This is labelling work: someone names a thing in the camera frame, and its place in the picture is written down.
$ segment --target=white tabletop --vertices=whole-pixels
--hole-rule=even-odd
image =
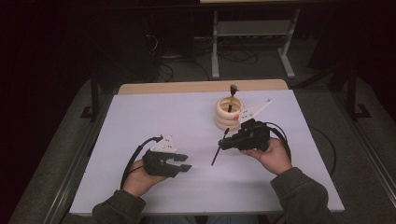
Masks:
[[[70,212],[90,215],[96,204],[120,188],[122,172],[137,146],[161,134],[173,136],[177,153],[188,155],[185,163],[192,168],[143,195],[147,202],[144,215],[282,211],[270,185],[275,176],[254,159],[237,149],[221,150],[214,166],[210,165],[223,136],[215,124],[215,104],[229,94],[218,91],[116,95]],[[255,119],[273,122],[284,130],[292,164],[327,189],[331,210],[344,210],[293,91],[239,91],[235,96],[245,107],[273,101]],[[138,159],[152,145],[154,142],[147,144]]]

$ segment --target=white plastic part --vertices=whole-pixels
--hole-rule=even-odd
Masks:
[[[163,140],[159,141],[155,146],[150,148],[151,151],[155,152],[167,152],[167,153],[176,153],[177,149],[175,148],[172,136],[168,135]]]
[[[256,117],[256,115],[258,115],[260,112],[262,112],[262,110],[264,110],[264,108],[267,107],[271,103],[272,103],[272,100],[268,99],[267,102],[264,102],[262,104],[254,105],[252,107],[242,109],[239,112],[238,122],[243,123],[249,119],[253,119],[254,117]]]

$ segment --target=gray carpet floor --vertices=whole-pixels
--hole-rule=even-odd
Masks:
[[[271,41],[248,51],[224,49],[219,58],[220,79],[282,78],[289,85],[294,85],[318,72],[306,68],[316,45],[315,40],[292,42],[289,58],[296,73],[295,79],[286,77],[277,57],[278,45],[279,42]],[[240,59],[247,55],[251,57],[242,62]],[[210,79],[210,53],[203,51],[195,59],[194,62],[178,57],[173,60],[164,59],[158,82]],[[361,80],[358,80],[357,103],[366,105],[372,118],[351,121],[345,111],[345,91],[328,91],[326,84],[329,78],[325,77],[309,88],[294,92],[329,172],[335,166],[332,180],[346,208],[344,212],[335,215],[340,223],[395,223],[395,204],[384,190],[356,131],[358,126],[389,174],[394,177],[395,123],[375,99],[371,88]],[[10,223],[56,223],[67,211],[89,160],[87,154],[78,153],[94,141],[100,130],[100,125],[79,117],[85,106],[90,105],[90,100],[90,82],[87,81],[67,111]],[[106,111],[110,101],[111,96],[102,95],[102,110]],[[336,163],[333,162],[335,154],[332,145],[336,152]],[[78,166],[73,163],[76,157],[80,158]],[[65,193],[66,185],[70,189]],[[269,216],[271,223],[278,216]]]

